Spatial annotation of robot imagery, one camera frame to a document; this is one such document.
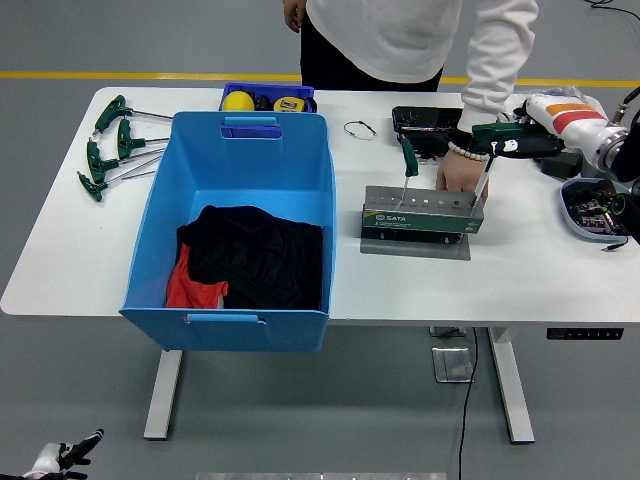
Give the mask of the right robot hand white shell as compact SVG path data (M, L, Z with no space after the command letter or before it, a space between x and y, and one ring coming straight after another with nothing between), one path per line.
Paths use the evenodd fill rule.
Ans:
M533 158L556 156L569 148L599 163L627 137L624 128L575 96L534 94L514 114L519 123L489 141L491 154Z

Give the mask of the person's left hand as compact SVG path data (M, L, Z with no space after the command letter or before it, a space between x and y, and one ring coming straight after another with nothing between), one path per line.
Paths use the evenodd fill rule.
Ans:
M438 168L436 189L474 192L487 162L485 158L474 160L450 149Z

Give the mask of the person's right hand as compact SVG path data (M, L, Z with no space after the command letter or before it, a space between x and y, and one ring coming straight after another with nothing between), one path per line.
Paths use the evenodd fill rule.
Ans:
M284 0L283 14L285 25L294 33L299 33L306 16L306 0Z

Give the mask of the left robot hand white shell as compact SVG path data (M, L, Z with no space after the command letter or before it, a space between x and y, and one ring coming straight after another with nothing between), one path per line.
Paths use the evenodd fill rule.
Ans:
M47 443L39 452L31 469L22 475L24 479L87 479L85 473L74 471L76 466L87 466L91 460L87 455L104 436L97 429L78 443Z

